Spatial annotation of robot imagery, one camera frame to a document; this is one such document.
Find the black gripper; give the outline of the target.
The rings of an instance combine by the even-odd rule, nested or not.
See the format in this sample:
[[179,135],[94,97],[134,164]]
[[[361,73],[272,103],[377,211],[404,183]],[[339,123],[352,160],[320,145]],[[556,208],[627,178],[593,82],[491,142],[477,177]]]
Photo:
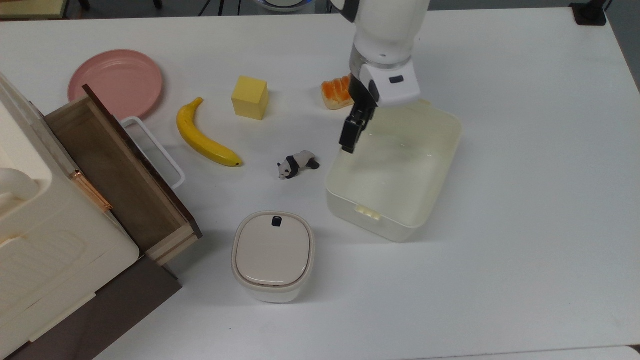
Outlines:
[[342,151],[353,154],[362,133],[374,117],[377,103],[368,88],[354,74],[350,74],[349,79],[349,95],[354,104],[343,123],[339,144]]

